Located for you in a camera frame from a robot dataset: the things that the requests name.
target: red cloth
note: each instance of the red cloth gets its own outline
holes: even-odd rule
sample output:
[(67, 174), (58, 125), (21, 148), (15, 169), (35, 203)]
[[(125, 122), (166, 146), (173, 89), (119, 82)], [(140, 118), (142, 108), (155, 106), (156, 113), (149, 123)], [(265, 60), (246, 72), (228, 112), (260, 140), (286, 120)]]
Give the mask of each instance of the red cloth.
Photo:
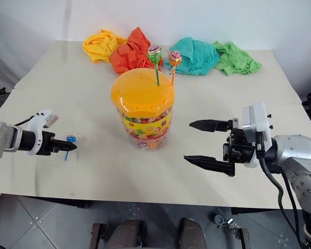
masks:
[(120, 45), (109, 56), (109, 61), (115, 72), (123, 74), (131, 69), (146, 67), (154, 68), (152, 62), (147, 58), (147, 51), (151, 46), (150, 41), (137, 27), (131, 32), (126, 44)]

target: yellow cloth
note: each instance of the yellow cloth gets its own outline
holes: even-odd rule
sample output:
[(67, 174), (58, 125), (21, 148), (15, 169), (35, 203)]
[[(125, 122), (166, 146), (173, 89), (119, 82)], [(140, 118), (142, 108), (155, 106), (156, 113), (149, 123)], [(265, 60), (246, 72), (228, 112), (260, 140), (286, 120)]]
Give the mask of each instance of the yellow cloth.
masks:
[(99, 60), (109, 62), (110, 54), (125, 43), (126, 39), (115, 36), (108, 30), (101, 30), (101, 33), (91, 35), (84, 41), (83, 49), (93, 63)]

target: white table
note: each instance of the white table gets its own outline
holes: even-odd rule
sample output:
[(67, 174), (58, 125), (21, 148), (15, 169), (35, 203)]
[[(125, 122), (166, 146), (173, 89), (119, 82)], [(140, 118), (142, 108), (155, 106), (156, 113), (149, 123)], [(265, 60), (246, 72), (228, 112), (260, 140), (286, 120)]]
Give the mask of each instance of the white table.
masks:
[[(168, 47), (163, 46), (163, 54)], [(0, 120), (15, 124), (44, 108), (59, 120), (56, 139), (74, 134), (78, 149), (50, 157), (5, 153), (0, 192), (15, 195), (278, 208), (277, 190), (260, 168), (236, 166), (236, 176), (202, 170), (183, 155), (222, 160), (227, 133), (190, 128), (199, 119), (242, 119), (242, 107), (264, 100), (272, 114), (272, 135), (311, 137), (311, 122), (272, 51), (248, 51), (263, 69), (252, 75), (176, 75), (176, 103), (167, 144), (158, 150), (134, 147), (110, 100), (117, 77), (110, 64), (93, 64), (80, 42), (58, 41), (16, 85), (0, 109)], [(291, 208), (284, 197), (284, 207)]]

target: lollipop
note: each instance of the lollipop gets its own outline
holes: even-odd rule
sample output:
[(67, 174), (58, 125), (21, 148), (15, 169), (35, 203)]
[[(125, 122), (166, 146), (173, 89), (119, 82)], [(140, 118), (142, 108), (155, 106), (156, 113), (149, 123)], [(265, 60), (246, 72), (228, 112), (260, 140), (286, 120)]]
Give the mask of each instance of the lollipop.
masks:
[(161, 60), (161, 48), (159, 46), (152, 45), (149, 47), (147, 52), (147, 58), (154, 64), (155, 73), (157, 75), (157, 85), (159, 86), (159, 75), (158, 75), (158, 63)]
[(168, 55), (168, 62), (173, 67), (170, 73), (172, 74), (172, 84), (174, 84), (174, 76), (175, 76), (176, 67), (182, 62), (182, 56), (180, 52), (177, 50), (170, 51)]

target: green lollipop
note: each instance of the green lollipop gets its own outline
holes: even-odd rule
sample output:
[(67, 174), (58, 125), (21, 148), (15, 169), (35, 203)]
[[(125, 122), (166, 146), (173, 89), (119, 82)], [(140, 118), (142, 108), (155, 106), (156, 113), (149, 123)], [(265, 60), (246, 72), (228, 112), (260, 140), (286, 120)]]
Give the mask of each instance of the green lollipop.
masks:
[(161, 60), (161, 48), (156, 45), (152, 45), (149, 47), (149, 50), (147, 52), (147, 58), (154, 64), (155, 67), (155, 73), (157, 76), (157, 85), (159, 86), (159, 75), (158, 75), (158, 69), (159, 69), (159, 61)]

